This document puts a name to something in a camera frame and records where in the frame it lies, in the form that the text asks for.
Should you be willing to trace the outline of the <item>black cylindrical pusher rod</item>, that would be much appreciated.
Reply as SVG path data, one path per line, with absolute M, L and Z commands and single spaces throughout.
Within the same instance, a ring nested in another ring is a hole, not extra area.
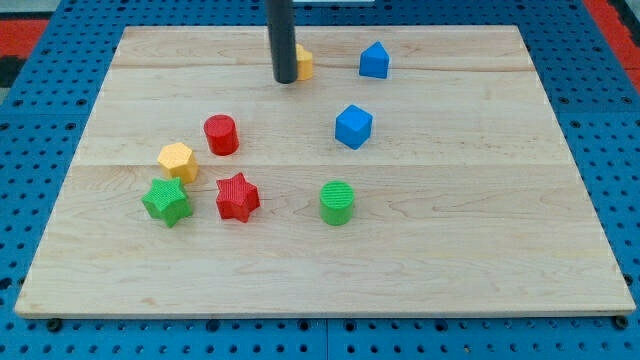
M 274 79 L 293 83 L 298 77 L 293 1 L 266 0 L 265 10 Z

